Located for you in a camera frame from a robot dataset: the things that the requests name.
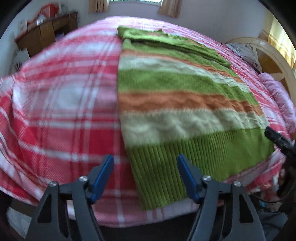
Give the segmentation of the green striped knit sweater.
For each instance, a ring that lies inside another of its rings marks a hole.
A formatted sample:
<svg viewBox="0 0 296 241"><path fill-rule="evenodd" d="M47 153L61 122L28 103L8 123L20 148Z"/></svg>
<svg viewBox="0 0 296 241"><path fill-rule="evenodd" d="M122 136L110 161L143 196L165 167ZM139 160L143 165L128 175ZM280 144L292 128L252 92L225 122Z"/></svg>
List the green striped knit sweater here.
<svg viewBox="0 0 296 241"><path fill-rule="evenodd" d="M258 101L214 49L162 30L117 34L121 133L145 210L186 197L180 154L218 181L271 156Z"/></svg>

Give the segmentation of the pink ruffled pillow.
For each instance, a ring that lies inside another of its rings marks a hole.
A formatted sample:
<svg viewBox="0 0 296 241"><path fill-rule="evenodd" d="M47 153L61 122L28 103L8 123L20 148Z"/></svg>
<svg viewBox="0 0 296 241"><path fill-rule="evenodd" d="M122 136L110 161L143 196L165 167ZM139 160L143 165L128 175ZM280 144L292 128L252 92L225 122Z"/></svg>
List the pink ruffled pillow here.
<svg viewBox="0 0 296 241"><path fill-rule="evenodd" d="M284 86L268 73L260 73L259 80L265 85L278 105L285 121L287 132L295 140L295 106Z"/></svg>

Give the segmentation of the grey patterned pillow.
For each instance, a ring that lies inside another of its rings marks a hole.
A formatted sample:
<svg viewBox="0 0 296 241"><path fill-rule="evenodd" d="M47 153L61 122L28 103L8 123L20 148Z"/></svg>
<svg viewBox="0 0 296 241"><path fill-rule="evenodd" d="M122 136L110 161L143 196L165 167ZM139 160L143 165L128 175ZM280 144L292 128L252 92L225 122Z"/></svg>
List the grey patterned pillow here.
<svg viewBox="0 0 296 241"><path fill-rule="evenodd" d="M258 61L258 57L254 54L250 44L226 43L225 45L248 63L257 73L262 73L262 67Z"/></svg>

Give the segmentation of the red plaid bed cover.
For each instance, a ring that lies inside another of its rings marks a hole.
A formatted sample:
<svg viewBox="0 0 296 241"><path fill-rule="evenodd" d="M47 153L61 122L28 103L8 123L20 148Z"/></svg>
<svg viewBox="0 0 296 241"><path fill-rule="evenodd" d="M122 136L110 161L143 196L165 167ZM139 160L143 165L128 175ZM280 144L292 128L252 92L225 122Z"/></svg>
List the red plaid bed cover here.
<svg viewBox="0 0 296 241"><path fill-rule="evenodd" d="M114 171L94 206L102 226L160 222L197 210L182 200L151 210L142 206L121 133L117 74L122 40L118 27L162 30L214 49L247 84L268 126L291 138L277 103L257 74L237 54L193 30L151 19L108 17L66 35L1 78L1 191L37 204L51 181L72 182L114 157ZM224 180L240 180L249 192L267 188L283 155L271 156Z"/></svg>

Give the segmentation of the cream wooden headboard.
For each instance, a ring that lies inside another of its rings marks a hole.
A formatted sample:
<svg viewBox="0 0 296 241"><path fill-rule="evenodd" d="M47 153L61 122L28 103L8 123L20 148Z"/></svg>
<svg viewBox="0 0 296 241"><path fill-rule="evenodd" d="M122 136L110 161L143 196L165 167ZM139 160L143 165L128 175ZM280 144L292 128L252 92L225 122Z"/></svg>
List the cream wooden headboard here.
<svg viewBox="0 0 296 241"><path fill-rule="evenodd" d="M295 75L276 48L265 40L254 37L236 38L228 43L249 44L262 67L262 71L269 73L274 80L281 82L295 104Z"/></svg>

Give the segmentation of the white paper shopping bag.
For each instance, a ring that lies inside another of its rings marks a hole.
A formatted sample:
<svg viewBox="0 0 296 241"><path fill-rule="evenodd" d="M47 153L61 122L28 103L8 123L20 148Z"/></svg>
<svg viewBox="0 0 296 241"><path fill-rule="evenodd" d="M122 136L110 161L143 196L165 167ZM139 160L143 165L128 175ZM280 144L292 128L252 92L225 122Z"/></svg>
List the white paper shopping bag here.
<svg viewBox="0 0 296 241"><path fill-rule="evenodd" d="M13 65L14 65L16 71L19 71L21 69L22 65L25 62L27 62L28 60L30 60L30 56L29 56L27 48L17 51L17 53L14 57L14 60L13 60Z"/></svg>

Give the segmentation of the right beige curtain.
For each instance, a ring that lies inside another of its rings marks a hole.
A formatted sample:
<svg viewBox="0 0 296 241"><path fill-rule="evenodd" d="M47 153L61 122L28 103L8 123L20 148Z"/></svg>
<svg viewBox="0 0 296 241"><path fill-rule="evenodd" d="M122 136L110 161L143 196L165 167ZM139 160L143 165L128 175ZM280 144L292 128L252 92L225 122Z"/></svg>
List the right beige curtain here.
<svg viewBox="0 0 296 241"><path fill-rule="evenodd" d="M163 0L158 14L177 19L181 12L182 0Z"/></svg>

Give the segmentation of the beige curtain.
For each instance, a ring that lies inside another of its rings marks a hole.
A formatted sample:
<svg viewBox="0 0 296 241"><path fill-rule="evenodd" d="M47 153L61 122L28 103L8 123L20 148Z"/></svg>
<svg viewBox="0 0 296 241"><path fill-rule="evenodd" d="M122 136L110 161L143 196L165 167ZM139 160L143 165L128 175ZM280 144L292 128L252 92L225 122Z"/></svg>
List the beige curtain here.
<svg viewBox="0 0 296 241"><path fill-rule="evenodd" d="M110 0L89 0L89 13L106 13Z"/></svg>
<svg viewBox="0 0 296 241"><path fill-rule="evenodd" d="M158 14L177 19L181 12L182 0L163 0Z"/></svg>

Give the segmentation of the brown wooden desk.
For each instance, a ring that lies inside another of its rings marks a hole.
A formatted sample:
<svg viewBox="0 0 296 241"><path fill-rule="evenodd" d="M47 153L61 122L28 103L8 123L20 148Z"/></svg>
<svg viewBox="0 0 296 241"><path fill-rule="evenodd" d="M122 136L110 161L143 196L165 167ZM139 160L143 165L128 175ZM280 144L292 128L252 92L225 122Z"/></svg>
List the brown wooden desk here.
<svg viewBox="0 0 296 241"><path fill-rule="evenodd" d="M65 15L45 20L27 32L15 38L20 50L27 49L32 57L56 42L59 36L64 37L78 28L78 12L71 11Z"/></svg>

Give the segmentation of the white box on desk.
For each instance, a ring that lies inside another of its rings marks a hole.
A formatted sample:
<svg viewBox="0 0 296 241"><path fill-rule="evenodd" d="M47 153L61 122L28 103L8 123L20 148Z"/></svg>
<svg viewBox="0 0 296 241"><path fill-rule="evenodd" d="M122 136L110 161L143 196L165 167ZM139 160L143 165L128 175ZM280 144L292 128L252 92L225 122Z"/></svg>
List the white box on desk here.
<svg viewBox="0 0 296 241"><path fill-rule="evenodd" d="M22 19L18 22L18 32L23 33L27 30L28 24L26 19Z"/></svg>

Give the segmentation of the red gift bag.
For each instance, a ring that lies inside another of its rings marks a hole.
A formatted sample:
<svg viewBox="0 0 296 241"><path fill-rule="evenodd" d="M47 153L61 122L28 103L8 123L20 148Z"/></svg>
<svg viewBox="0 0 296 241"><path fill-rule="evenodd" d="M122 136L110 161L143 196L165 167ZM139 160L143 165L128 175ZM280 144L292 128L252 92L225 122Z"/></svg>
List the red gift bag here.
<svg viewBox="0 0 296 241"><path fill-rule="evenodd" d="M59 4L57 2L46 4L40 9L40 14L45 16L46 18L53 18L55 17L55 15L57 15L58 12Z"/></svg>

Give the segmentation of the left beige curtain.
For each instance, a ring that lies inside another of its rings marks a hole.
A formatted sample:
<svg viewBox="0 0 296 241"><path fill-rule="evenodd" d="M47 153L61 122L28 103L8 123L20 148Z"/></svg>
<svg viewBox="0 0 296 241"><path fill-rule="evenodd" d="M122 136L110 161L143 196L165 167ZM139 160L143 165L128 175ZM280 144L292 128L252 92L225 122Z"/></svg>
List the left beige curtain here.
<svg viewBox="0 0 296 241"><path fill-rule="evenodd" d="M106 13L110 0L89 0L89 13Z"/></svg>

